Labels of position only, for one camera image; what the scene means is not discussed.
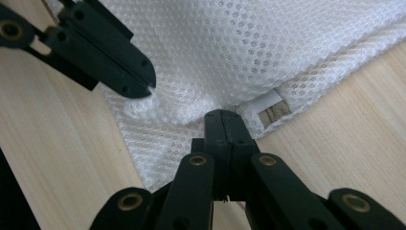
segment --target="honeycomb mesh pattern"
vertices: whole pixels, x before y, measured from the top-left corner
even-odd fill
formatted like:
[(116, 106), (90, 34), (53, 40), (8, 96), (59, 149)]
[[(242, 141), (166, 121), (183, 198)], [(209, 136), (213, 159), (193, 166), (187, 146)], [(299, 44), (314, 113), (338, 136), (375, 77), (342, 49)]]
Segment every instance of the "honeycomb mesh pattern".
[[(134, 32), (157, 74), (146, 99), (101, 88), (151, 190), (173, 178), (208, 111), (233, 109), (260, 137), (406, 37), (404, 0), (101, 2)], [(272, 89), (292, 114), (264, 128), (253, 108)]]

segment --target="light wood tabletop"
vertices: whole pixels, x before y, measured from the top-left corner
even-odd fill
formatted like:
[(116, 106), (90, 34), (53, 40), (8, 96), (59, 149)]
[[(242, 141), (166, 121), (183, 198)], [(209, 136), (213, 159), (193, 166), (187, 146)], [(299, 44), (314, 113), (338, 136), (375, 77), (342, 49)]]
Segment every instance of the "light wood tabletop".
[[(41, 30), (40, 1), (1, 0)], [(0, 147), (42, 229), (87, 229), (120, 189), (142, 182), (100, 91), (30, 55), (0, 49)], [(406, 42), (375, 58), (308, 111), (258, 140), (314, 193), (364, 192), (406, 222)], [(249, 229), (216, 203), (214, 229)]]

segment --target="wood grain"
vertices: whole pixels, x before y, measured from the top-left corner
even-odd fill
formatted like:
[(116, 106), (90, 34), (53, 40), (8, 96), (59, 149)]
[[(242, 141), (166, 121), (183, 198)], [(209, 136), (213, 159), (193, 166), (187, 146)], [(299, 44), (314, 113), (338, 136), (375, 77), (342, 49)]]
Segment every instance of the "wood grain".
[[(1, 0), (41, 30), (39, 1)], [(112, 114), (33, 57), (0, 49), (0, 147), (42, 229), (87, 229), (118, 190), (142, 186)], [(313, 192), (351, 187), (406, 222), (406, 42), (376, 58), (308, 111), (258, 140)], [(216, 203), (214, 229), (248, 229), (241, 208)]]

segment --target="white fabric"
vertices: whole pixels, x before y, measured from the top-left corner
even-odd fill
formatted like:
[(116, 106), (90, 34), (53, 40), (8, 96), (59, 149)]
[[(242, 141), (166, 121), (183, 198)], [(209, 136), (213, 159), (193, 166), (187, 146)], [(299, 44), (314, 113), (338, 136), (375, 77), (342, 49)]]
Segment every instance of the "white fabric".
[[(157, 73), (146, 99), (101, 88), (149, 189), (173, 178), (206, 112), (234, 109), (260, 137), (406, 37), (405, 0), (102, 2)], [(292, 114), (265, 129), (258, 108), (272, 89)]]

